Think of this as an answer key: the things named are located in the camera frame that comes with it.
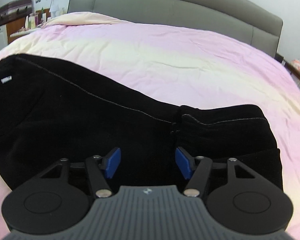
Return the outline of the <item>black velvet pants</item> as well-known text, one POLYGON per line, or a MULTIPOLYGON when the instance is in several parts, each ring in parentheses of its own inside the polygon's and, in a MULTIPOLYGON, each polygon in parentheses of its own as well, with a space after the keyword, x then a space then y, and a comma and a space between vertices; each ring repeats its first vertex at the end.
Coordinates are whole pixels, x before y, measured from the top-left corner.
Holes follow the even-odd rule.
POLYGON ((234 157, 283 187, 280 150, 260 107, 176 106, 69 61, 0 60, 0 175, 15 189, 61 158, 119 147, 114 186, 179 185, 175 149, 223 163, 234 157))

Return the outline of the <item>pink floral bed cover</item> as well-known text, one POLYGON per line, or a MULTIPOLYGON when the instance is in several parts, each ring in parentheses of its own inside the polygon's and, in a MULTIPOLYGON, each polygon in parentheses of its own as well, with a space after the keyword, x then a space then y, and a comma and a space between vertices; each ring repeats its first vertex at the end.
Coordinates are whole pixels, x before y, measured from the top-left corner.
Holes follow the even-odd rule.
POLYGON ((174 105, 258 105, 281 150, 283 187, 294 204, 287 231, 300 239, 300 89, 272 57, 211 31, 92 12, 50 20, 2 49, 0 60, 20 53, 74 62, 174 105))

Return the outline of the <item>right wooden nightstand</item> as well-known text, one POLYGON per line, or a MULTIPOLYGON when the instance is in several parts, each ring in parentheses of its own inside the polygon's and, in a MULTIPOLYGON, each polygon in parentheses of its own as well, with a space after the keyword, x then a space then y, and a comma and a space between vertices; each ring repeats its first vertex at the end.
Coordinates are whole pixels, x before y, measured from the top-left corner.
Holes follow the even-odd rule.
POLYGON ((290 75, 298 81, 297 84, 300 86, 300 61, 293 60, 291 63, 289 63, 279 53, 275 54, 275 60, 281 63, 286 68, 286 70, 290 73, 290 75))

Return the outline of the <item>wooden nightstand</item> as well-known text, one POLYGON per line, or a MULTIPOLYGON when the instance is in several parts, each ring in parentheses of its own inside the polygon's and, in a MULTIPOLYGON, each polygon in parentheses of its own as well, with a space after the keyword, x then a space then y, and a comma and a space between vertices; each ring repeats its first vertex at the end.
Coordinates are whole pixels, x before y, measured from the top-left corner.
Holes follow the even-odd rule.
POLYGON ((31 12, 32 8, 28 6, 15 8, 11 11, 0 11, 0 50, 16 39, 11 35, 25 27, 26 17, 31 12))
POLYGON ((289 63, 279 53, 275 54, 275 60, 281 63, 286 68, 286 70, 290 73, 290 75, 298 81, 297 84, 300 86, 300 61, 293 60, 291 63, 289 63))

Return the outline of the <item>pink tissue box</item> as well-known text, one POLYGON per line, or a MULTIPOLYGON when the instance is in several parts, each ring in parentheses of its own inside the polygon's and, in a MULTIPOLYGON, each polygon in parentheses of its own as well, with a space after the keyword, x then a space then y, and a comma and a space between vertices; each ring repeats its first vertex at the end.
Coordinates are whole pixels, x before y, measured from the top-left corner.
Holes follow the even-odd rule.
POLYGON ((291 65, 300 72, 300 60, 298 59, 292 60, 291 65))

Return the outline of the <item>grey upholstered headboard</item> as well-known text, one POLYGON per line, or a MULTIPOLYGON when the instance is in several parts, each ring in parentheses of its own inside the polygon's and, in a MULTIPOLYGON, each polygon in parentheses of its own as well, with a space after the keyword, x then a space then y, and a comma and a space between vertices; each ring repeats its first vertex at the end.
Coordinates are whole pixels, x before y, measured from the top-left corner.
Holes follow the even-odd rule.
POLYGON ((69 0, 68 12, 219 33, 274 57, 283 20, 249 0, 69 0))

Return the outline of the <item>white table lamp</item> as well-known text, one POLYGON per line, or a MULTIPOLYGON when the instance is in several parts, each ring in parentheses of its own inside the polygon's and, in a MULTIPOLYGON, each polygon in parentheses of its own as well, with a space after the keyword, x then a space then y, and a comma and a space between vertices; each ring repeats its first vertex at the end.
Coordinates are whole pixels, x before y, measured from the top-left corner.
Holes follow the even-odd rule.
POLYGON ((51 18, 55 18, 58 11, 59 11, 58 4, 54 0, 51 0, 50 9, 49 9, 51 18))

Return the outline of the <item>left wooden nightstand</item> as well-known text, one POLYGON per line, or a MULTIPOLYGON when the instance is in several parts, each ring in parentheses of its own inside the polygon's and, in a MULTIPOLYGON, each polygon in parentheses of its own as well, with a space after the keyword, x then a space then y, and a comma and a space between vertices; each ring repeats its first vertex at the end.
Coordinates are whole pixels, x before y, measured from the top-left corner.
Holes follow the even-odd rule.
POLYGON ((25 27, 26 17, 31 12, 32 8, 28 6, 15 8, 11 11, 0 11, 0 50, 16 39, 11 35, 25 27))

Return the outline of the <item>dark suitcase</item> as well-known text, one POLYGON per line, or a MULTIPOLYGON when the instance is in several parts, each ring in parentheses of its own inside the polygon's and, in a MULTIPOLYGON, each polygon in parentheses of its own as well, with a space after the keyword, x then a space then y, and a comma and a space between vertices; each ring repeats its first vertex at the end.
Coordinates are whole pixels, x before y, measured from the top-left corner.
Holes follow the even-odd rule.
POLYGON ((0 7, 0 26, 26 17, 33 12, 32 0, 13 0, 0 7))

